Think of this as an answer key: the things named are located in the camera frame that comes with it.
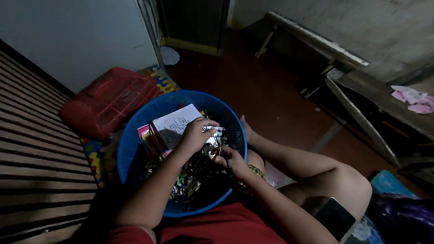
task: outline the floor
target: floor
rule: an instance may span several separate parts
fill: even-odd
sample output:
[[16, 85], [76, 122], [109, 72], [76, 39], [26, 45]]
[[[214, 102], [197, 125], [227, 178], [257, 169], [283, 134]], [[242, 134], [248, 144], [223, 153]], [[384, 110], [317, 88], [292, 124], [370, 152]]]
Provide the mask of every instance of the floor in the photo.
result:
[[[182, 88], [223, 100], [261, 136], [290, 147], [310, 151], [333, 125], [333, 119], [296, 89], [298, 77], [268, 53], [254, 57], [257, 47], [232, 33], [221, 57], [176, 49], [181, 59], [166, 66], [167, 74]], [[348, 130], [340, 129], [319, 151], [346, 163], [365, 177], [379, 170], [396, 169]], [[428, 197], [402, 176], [411, 191]]]

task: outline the red shirt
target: red shirt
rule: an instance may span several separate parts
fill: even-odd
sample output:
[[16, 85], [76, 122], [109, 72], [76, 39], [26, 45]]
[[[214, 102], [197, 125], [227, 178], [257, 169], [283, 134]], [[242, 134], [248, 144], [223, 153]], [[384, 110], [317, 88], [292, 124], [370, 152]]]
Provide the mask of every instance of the red shirt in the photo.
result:
[[[273, 229], [241, 203], [233, 203], [182, 220], [162, 229], [159, 243], [286, 243]], [[109, 232], [108, 244], [152, 244], [139, 227], [123, 226]]]

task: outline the red plastic basket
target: red plastic basket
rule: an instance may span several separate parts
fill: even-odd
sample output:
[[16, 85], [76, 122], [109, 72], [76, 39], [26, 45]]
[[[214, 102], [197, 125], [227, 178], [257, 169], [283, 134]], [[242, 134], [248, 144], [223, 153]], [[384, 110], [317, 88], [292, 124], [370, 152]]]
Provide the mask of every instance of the red plastic basket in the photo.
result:
[[66, 124], [102, 141], [126, 116], [158, 93], [152, 78], [115, 67], [67, 101], [60, 117]]

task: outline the wall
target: wall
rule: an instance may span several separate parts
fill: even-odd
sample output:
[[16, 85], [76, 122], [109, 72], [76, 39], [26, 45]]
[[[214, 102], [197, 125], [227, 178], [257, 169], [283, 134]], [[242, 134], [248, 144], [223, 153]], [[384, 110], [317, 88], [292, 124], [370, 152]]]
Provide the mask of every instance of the wall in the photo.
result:
[[157, 63], [135, 0], [0, 0], [0, 39], [73, 92]]
[[434, 58], [434, 1], [237, 0], [233, 19], [249, 26], [280, 13], [370, 62], [363, 71], [388, 82]]

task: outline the hand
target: hand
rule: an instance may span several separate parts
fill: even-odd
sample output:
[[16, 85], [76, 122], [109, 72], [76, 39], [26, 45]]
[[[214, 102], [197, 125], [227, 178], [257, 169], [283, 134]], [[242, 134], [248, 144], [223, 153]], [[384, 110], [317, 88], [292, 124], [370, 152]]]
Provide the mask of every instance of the hand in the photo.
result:
[[[227, 155], [227, 159], [229, 160], [229, 163], [232, 167], [232, 174], [239, 181], [243, 181], [244, 179], [246, 179], [246, 177], [248, 177], [253, 173], [237, 150], [233, 150], [229, 147], [222, 146], [221, 151]], [[218, 155], [216, 155], [213, 159], [211, 159], [211, 161], [220, 164], [223, 167], [227, 167], [224, 158]]]
[[205, 119], [204, 117], [195, 118], [193, 121], [188, 123], [184, 133], [182, 133], [182, 138], [178, 143], [178, 147], [191, 155], [199, 151], [207, 140], [217, 131], [212, 128], [202, 132], [204, 126], [208, 125], [219, 126], [219, 123], [214, 120]]
[[247, 143], [251, 143], [252, 140], [253, 140], [252, 138], [253, 138], [255, 135], [257, 135], [257, 134], [256, 134], [256, 132], [254, 132], [254, 131], [252, 130], [252, 128], [250, 128], [250, 125], [247, 124], [247, 122], [246, 122], [246, 120], [245, 120], [245, 118], [244, 118], [244, 115], [241, 116], [240, 121], [241, 121], [241, 124], [242, 124], [243, 127], [244, 127], [244, 133], [246, 134]]

